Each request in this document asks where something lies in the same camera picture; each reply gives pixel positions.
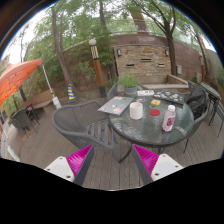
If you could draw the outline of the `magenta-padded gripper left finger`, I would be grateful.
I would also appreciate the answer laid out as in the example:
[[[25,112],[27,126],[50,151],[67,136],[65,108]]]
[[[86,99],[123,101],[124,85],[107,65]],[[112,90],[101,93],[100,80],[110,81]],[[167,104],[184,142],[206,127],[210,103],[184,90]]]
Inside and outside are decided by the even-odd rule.
[[[68,157],[59,156],[45,171],[82,186],[93,156],[94,147],[89,145]]]

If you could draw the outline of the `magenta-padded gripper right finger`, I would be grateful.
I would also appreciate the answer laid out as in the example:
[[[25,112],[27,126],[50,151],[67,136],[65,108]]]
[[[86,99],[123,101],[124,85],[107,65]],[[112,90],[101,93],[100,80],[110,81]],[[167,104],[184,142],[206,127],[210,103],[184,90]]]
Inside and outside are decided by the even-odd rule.
[[[135,144],[131,146],[131,153],[145,185],[183,169],[169,155],[158,155]]]

